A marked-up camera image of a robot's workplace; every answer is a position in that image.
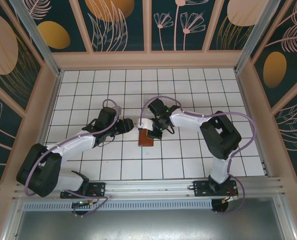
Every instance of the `grid line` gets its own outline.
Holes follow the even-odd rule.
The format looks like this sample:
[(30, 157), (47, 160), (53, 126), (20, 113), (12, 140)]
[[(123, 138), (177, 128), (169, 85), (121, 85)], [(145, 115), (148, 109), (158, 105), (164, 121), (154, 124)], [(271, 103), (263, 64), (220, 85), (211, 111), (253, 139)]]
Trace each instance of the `grid line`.
[[(259, 157), (259, 155), (253, 155), (253, 156), (244, 156), (245, 158), (256, 158)], [(200, 157), (196, 157), (196, 156), (186, 156), (186, 157), (164, 157), (163, 159), (198, 159)], [(201, 159), (212, 159), (213, 157), (211, 156), (202, 156)], [(123, 159), (106, 159), (104, 161), (123, 161), (123, 160), (128, 160), (128, 161), (132, 161), (132, 160), (160, 160), (160, 157), (151, 157), (151, 158), (123, 158)], [(78, 159), (70, 159), (67, 160), (68, 162), (99, 162), (102, 161), (101, 159), (82, 159), (82, 160), (78, 160)]]
[[(242, 137), (242, 140), (243, 139), (250, 139), (250, 137)], [(162, 139), (162, 141), (179, 141), (179, 140), (180, 140), (179, 138), (178, 139), (165, 139), (165, 140)], [(196, 141), (198, 141), (198, 140), (204, 140), (204, 139), (190, 138), (190, 139), (182, 139), (182, 140), (196, 140)], [(137, 140), (123, 140), (123, 141), (124, 142), (137, 142)], [(122, 140), (114, 140), (114, 143), (119, 143), (119, 142), (122, 142)], [(47, 141), (46, 143), (47, 144), (56, 144), (56, 142), (52, 142), (52, 141)]]
[[(158, 79), (158, 70), (156, 70), (156, 80)], [(142, 90), (142, 81), (143, 81), (143, 70), (141, 69), (140, 71), (140, 106), (141, 109), (143, 108), (144, 105), (144, 97), (143, 97), (143, 90)], [(141, 160), (140, 160), (140, 171), (141, 171), (141, 179), (143, 179), (143, 147), (140, 149), (140, 155), (141, 155)]]
[[(127, 89), (127, 71), (125, 70), (125, 79), (124, 79), (124, 101), (123, 101), (123, 107), (125, 108), (125, 93)], [(120, 161), (120, 179), (122, 180), (122, 168), (123, 168), (123, 137), (122, 137), (122, 149), (121, 149), (121, 161)]]
[[(228, 106), (213, 106), (213, 108), (227, 108)], [(243, 107), (243, 106), (230, 106), (231, 108), (238, 108), (238, 107)], [(193, 106), (185, 106), (183, 108), (193, 108)], [(211, 106), (196, 106), (196, 108), (212, 108)], [(77, 110), (101, 110), (102, 108), (79, 108), (79, 109), (73, 109), (73, 111), (77, 111)], [(122, 109), (142, 109), (141, 107), (124, 107)], [(69, 109), (57, 109), (54, 110), (55, 111), (68, 111)], [(241, 121), (241, 120), (234, 120), (233, 122), (248, 122), (247, 120), (245, 121)]]
[[(171, 79), (171, 80), (158, 80), (160, 82), (171, 82), (171, 81), (188, 81), (189, 79)], [(155, 82), (156, 80), (145, 80), (144, 82)], [(206, 79), (190, 79), (190, 81), (206, 81)], [(221, 81), (221, 79), (207, 79), (207, 81)], [(107, 83), (108, 81), (96, 81), (95, 83)], [(123, 81), (110, 81), (111, 83), (121, 83)], [(128, 82), (141, 82), (141, 80), (128, 81)], [(90, 83), (90, 81), (72, 81), (72, 82), (63, 82), (62, 84), (85, 84)]]
[[(160, 95), (160, 90), (159, 90), (159, 81), (160, 80), (159, 80), (158, 70), (156, 70), (156, 79), (157, 79), (157, 95), (159, 96)], [(159, 143), (160, 143), (160, 161), (161, 161), (161, 167), (162, 167), (162, 179), (164, 179), (163, 159), (162, 159), (162, 157), (163, 157), (162, 141), (159, 140)]]
[[(75, 87), (75, 93), (78, 89), (78, 85), (76, 84), (76, 87)], [(75, 100), (75, 95), (73, 97), (73, 102), (72, 102), (72, 108), (70, 110), (70, 115), (69, 115), (69, 120), (68, 120), (68, 126), (67, 126), (67, 131), (66, 131), (66, 137), (68, 137), (68, 133), (69, 133), (69, 127), (70, 127), (70, 121), (71, 121), (71, 117), (72, 117), (72, 111), (73, 111), (73, 106), (74, 106), (74, 100)]]
[[(122, 81), (116, 81), (116, 82), (112, 82), (111, 83), (123, 83)], [(206, 92), (178, 92), (177, 94), (190, 94), (190, 93), (193, 93), (193, 94), (206, 94)], [(222, 91), (217, 91), (217, 92), (211, 92), (211, 94), (222, 94), (223, 92)], [(236, 94), (238, 92), (236, 91), (226, 91), (227, 94)], [(74, 94), (74, 95), (61, 95), (60, 97), (72, 97), (72, 96), (105, 96), (107, 94)], [(111, 93), (109, 95), (122, 95), (121, 93)], [(140, 95), (139, 93), (128, 93), (128, 94), (125, 94), (125, 95)]]
[[(189, 69), (187, 69), (187, 73), (188, 73), (188, 79), (190, 78), (190, 71)], [(190, 86), (190, 92), (191, 92), (191, 97), (192, 97), (192, 102), (193, 102), (193, 109), (195, 110), (195, 106), (194, 106), (194, 100), (193, 100), (193, 93), (192, 93), (192, 85), (191, 85), (191, 80), (189, 80), (189, 86)], [(200, 141), (200, 135), (199, 132), (197, 133), (198, 136), (198, 145), (199, 145), (199, 151), (200, 151), (200, 156), (201, 156), (201, 161), (202, 161), (202, 166), (203, 166), (203, 173), (204, 173), (204, 177), (206, 177), (205, 175), (205, 169), (204, 169), (204, 163), (203, 163), (203, 158), (202, 158), (202, 148), (201, 148), (201, 141)]]
[[(224, 88), (224, 84), (223, 84), (223, 81), (222, 81), (222, 77), (221, 77), (220, 70), (218, 70), (218, 74), (219, 74), (219, 77), (220, 77), (220, 79), (221, 79), (221, 83), (222, 83), (222, 86), (223, 86), (223, 90), (224, 90), (224, 94), (225, 94), (225, 99), (226, 99), (227, 107), (228, 107), (228, 109), (230, 109), (230, 108), (229, 108), (229, 102), (228, 102), (227, 95), (226, 95), (225, 88)], [(245, 166), (244, 166), (244, 161), (243, 161), (242, 153), (241, 153), (241, 155), (240, 155), (240, 158), (241, 158), (241, 160), (242, 160), (242, 165), (243, 165), (244, 173), (245, 173), (245, 176), (246, 176), (246, 175), (247, 175), (247, 171), (245, 170)]]
[[(108, 88), (107, 88), (107, 98), (109, 98), (109, 92), (110, 92), (110, 80), (111, 80), (111, 70), (109, 71), (108, 75)], [(102, 155), (100, 157), (100, 166), (99, 166), (99, 180), (101, 180), (101, 173), (102, 173), (102, 163), (103, 163), (103, 151), (104, 151), (104, 146), (102, 147)]]
[[(176, 93), (176, 88), (175, 88), (175, 82), (174, 82), (174, 81), (173, 81), (173, 84), (174, 84), (174, 95), (175, 95), (175, 100), (176, 100), (176, 99), (177, 99), (177, 93)], [(185, 178), (180, 129), (178, 130), (178, 137), (179, 137), (180, 156), (181, 156), (181, 158), (182, 158), (183, 178)]]

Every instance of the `metal bar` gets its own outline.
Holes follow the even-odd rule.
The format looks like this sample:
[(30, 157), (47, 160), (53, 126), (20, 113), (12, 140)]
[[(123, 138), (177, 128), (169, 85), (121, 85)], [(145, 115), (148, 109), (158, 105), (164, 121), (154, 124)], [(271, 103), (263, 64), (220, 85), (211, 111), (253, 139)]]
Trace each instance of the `metal bar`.
[(24, 27), (29, 32), (30, 36), (32, 37), (33, 41), (35, 42), (37, 48), (39, 49), (40, 53), (44, 57), (52, 72), (55, 75), (59, 75), (59, 67), (51, 53), (51, 50), (45, 43), (40, 31), (38, 30), (37, 25), (27, 11), (24, 1), (9, 0), (9, 2), (14, 8), (19, 19), (22, 21)]
[(63, 73), (64, 72), (61, 71), (59, 73), (59, 75), (56, 77), (55, 81), (54, 81), (53, 90), (52, 90), (51, 97), (50, 97), (50, 99), (48, 101), (48, 104), (47, 104), (46, 114), (45, 114), (45, 117), (44, 117), (44, 120), (43, 120), (43, 123), (42, 123), (42, 128), (41, 128), (40, 134), (39, 134), (39, 136), (37, 138), (37, 142), (42, 144), (42, 145), (45, 144), (46, 138), (48, 136), (48, 129), (49, 129), (49, 126), (50, 126), (53, 109), (54, 109), (54, 106), (55, 106), (55, 103), (56, 103), (56, 100), (57, 100), (57, 96), (58, 96), (58, 92), (59, 92), (59, 89), (60, 89), (60, 85), (61, 85), (61, 82), (62, 82)]
[(285, 197), (273, 197), (276, 214), (286, 240), (297, 240), (297, 227), (292, 217), (287, 199)]
[(24, 205), (25, 203), (22, 201), (18, 201), (15, 205), (13, 205), (13, 211), (10, 216), (10, 221), (8, 221), (8, 224), (4, 229), (2, 240), (17, 239), (18, 229), (23, 215)]
[[(105, 181), (105, 195), (111, 200), (170, 200), (170, 199), (215, 199), (221, 197), (195, 197), (193, 190), (188, 186), (197, 179), (176, 179), (176, 180), (121, 180)], [(279, 178), (275, 177), (241, 177), (240, 178), (247, 198), (254, 197), (276, 197), (284, 194)], [(18, 201), (41, 201), (37, 195), (26, 197), (24, 187), (17, 185), (13, 200)], [(60, 199), (60, 192), (52, 192), (43, 201), (69, 201)]]
[(257, 45), (258, 41), (260, 40), (262, 34), (264, 33), (265, 29), (267, 28), (268, 24), (271, 21), (272, 16), (278, 9), (281, 0), (270, 0), (267, 1), (267, 4), (264, 7), (263, 12), (258, 18), (257, 23), (255, 24), (252, 32), (250, 33), (242, 52), (235, 64), (235, 71), (239, 73), (246, 62), (248, 61), (252, 51), (254, 50), (255, 46)]
[[(72, 203), (62, 201), (31, 201), (24, 205), (24, 212), (72, 211)], [(77, 211), (92, 210), (102, 201), (92, 206), (84, 206)], [(115, 200), (105, 203), (99, 211), (134, 211), (134, 210), (176, 210), (176, 209), (212, 209), (211, 199), (178, 200)]]

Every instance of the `orange circle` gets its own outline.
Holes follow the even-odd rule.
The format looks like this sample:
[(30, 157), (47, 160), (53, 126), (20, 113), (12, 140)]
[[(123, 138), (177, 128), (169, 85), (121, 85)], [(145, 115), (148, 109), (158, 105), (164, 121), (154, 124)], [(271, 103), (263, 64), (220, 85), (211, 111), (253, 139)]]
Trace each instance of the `orange circle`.
[(134, 10), (134, 0), (85, 0), (85, 3), (95, 17), (105, 22), (120, 21), (119, 9), (125, 19)]
[(274, 51), (265, 60), (263, 68), (264, 83), (270, 89), (276, 88), (283, 80), (287, 71), (287, 60), (285, 56)]
[(0, 75), (13, 71), (19, 55), (17, 36), (12, 27), (0, 16)]

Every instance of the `yellow oval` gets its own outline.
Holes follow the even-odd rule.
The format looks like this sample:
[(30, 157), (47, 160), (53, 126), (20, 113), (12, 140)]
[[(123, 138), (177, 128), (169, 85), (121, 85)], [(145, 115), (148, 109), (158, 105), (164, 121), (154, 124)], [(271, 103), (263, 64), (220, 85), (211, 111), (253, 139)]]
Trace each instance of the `yellow oval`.
[(117, 14), (118, 9), (120, 9), (124, 18), (130, 16), (133, 12), (134, 0), (85, 0), (85, 3), (92, 14), (98, 19), (105, 22), (120, 21), (121, 17), (113, 11), (111, 1), (116, 8)]
[(241, 27), (257, 23), (268, 0), (230, 0), (227, 5), (228, 20)]
[(271, 89), (276, 88), (283, 80), (286, 71), (287, 60), (285, 56), (278, 51), (272, 52), (264, 63), (264, 83)]
[(49, 47), (65, 49), (70, 45), (71, 40), (68, 32), (58, 23), (54, 21), (44, 21), (37, 27)]
[(18, 62), (19, 47), (13, 29), (0, 16), (0, 75), (13, 71)]

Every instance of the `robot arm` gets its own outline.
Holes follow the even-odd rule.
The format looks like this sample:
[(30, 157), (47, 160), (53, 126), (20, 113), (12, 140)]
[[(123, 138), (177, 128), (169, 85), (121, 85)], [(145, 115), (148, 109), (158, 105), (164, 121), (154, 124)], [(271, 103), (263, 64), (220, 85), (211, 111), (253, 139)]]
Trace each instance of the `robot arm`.
[[(104, 130), (113, 123), (117, 111), (120, 112), (120, 110), (120, 108), (104, 107), (100, 111), (98, 118), (83, 127), (76, 135), (81, 136), (85, 133), (95, 133)], [(41, 197), (45, 197), (56, 190), (77, 191), (78, 194), (85, 195), (89, 189), (89, 179), (79, 172), (61, 169), (61, 167), (65, 165), (67, 160), (78, 153), (97, 147), (107, 137), (128, 133), (133, 127), (134, 124), (131, 119), (118, 119), (110, 129), (101, 134), (78, 137), (71, 141), (64, 140), (62, 145), (57, 143), (44, 146), (37, 143), (29, 150), (25, 161), (17, 173), (16, 180), (25, 185), (29, 173), (39, 157), (47, 150), (60, 145), (43, 158), (41, 165), (33, 172), (28, 188)]]
[(148, 129), (148, 138), (162, 139), (163, 130), (173, 127), (188, 128), (202, 133), (207, 148), (213, 155), (209, 187), (213, 192), (225, 187), (226, 182), (230, 180), (228, 174), (230, 155), (238, 148), (242, 139), (229, 118), (226, 115), (208, 118), (194, 116), (193, 112), (183, 112), (175, 105), (168, 108), (160, 99), (152, 101), (148, 108), (155, 118), (144, 119), (142, 124), (137, 122), (139, 128)]

